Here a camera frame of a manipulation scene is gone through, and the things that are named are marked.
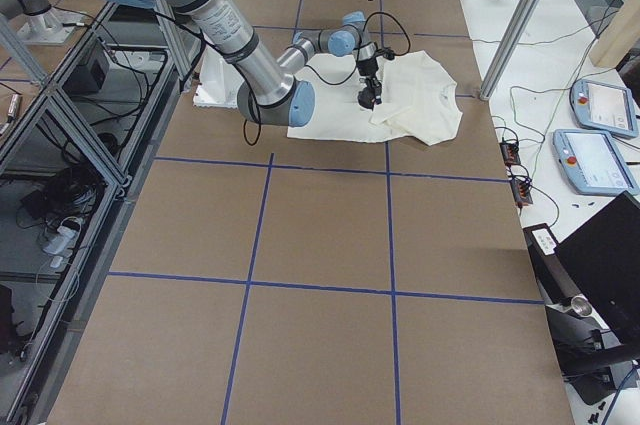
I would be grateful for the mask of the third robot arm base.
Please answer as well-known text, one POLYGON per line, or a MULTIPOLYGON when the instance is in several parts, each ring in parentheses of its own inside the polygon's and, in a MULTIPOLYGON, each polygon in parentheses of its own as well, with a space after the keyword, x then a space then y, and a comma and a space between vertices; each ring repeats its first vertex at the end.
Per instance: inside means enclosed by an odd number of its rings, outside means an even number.
POLYGON ((63 44, 78 25, 83 25, 80 13, 55 9, 49 0, 1 0, 1 15, 8 21, 24 16, 26 24, 17 35, 32 45, 63 44))

